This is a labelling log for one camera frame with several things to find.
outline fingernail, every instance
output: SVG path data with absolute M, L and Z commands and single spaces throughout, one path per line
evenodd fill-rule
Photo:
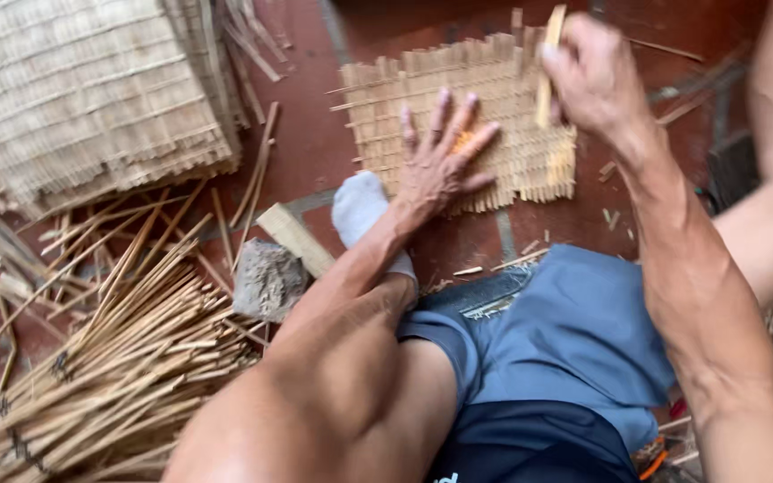
M 559 58 L 559 47 L 553 44 L 542 44 L 542 57 L 548 60 L 557 60 Z

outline bundle of bamboo sticks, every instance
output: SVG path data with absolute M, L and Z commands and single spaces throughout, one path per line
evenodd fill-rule
M 149 254 L 135 265 L 158 214 L 88 322 L 0 394 L 0 481 L 157 479 L 188 418 L 258 360 L 247 338 L 260 324 L 235 320 L 229 296 L 187 262 L 209 216 L 155 264 Z

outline finger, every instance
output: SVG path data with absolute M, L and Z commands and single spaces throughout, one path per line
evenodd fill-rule
M 491 173 L 474 174 L 461 183 L 461 192 L 465 194 L 478 192 L 480 189 L 493 183 L 494 180 L 496 180 L 496 176 Z
M 450 156 L 448 158 L 449 162 L 454 163 L 456 169 L 464 169 L 467 166 L 467 163 L 470 162 L 471 159 L 474 159 L 476 156 L 478 156 L 478 154 L 482 152 L 482 149 L 484 149 L 488 143 L 491 142 L 491 139 L 497 136 L 499 130 L 500 123 L 488 123 L 485 125 L 485 127 L 474 134 L 473 138 L 470 139 L 470 141 L 467 141 L 467 144 L 459 149 L 457 153 Z
M 430 152 L 443 137 L 443 124 L 446 122 L 446 110 L 451 98 L 452 94 L 449 93 L 449 89 L 442 88 L 437 100 L 437 107 L 431 112 L 429 132 L 423 140 L 422 150 L 424 152 Z
M 541 49 L 542 67 L 559 92 L 570 91 L 582 82 L 580 67 L 573 53 L 565 48 L 543 44 Z
M 603 23 L 584 12 L 571 14 L 563 22 L 560 42 L 573 46 L 580 57 L 580 52 L 593 50 L 607 30 Z
M 551 98 L 551 116 L 549 117 L 551 124 L 556 126 L 563 120 L 563 105 L 559 102 L 558 97 Z
M 401 138 L 404 146 L 404 159 L 413 159 L 416 154 L 416 127 L 413 126 L 411 108 L 407 105 L 401 108 Z
M 473 119 L 473 112 L 476 110 L 476 104 L 478 103 L 478 96 L 476 93 L 468 93 L 467 100 L 461 105 L 461 108 L 449 121 L 449 127 L 446 128 L 446 133 L 443 135 L 438 148 L 443 149 L 443 152 L 448 153 L 455 146 L 455 141 L 461 136 L 461 133 L 467 129 L 470 125 L 470 121 Z

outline hand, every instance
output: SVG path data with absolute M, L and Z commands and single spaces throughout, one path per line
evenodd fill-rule
M 456 141 L 470 125 L 478 99 L 476 94 L 469 94 L 467 101 L 449 121 L 449 127 L 444 132 L 450 98 L 449 91 L 442 89 L 438 105 L 431 115 L 429 132 L 421 144 L 416 138 L 411 110 L 407 106 L 402 110 L 405 163 L 396 201 L 411 209 L 417 226 L 442 211 L 456 196 L 475 192 L 494 181 L 494 176 L 487 173 L 465 178 L 464 171 L 467 164 L 500 130 L 499 123 L 488 123 L 466 144 L 453 152 Z
M 617 30 L 583 13 L 571 15 L 563 25 L 563 45 L 542 45 L 541 56 L 559 103 L 576 126 L 620 148 L 630 133 L 654 131 L 634 58 Z

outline orange object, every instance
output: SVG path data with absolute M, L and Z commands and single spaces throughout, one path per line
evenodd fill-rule
M 650 464 L 650 467 L 646 468 L 646 471 L 640 473 L 640 481 L 644 481 L 645 479 L 649 479 L 650 476 L 654 475 L 654 472 L 658 471 L 658 468 L 660 467 L 660 464 L 664 462 L 664 460 L 667 458 L 667 450 L 662 450 L 658 457 L 654 459 L 652 464 Z
M 458 136 L 458 139 L 455 139 L 455 145 L 452 147 L 452 151 L 450 151 L 450 154 L 455 154 L 458 151 L 460 151 L 461 148 L 463 148 L 465 144 L 469 143 L 471 139 L 473 139 L 472 132 L 469 132 L 469 131 L 462 132 L 461 135 Z

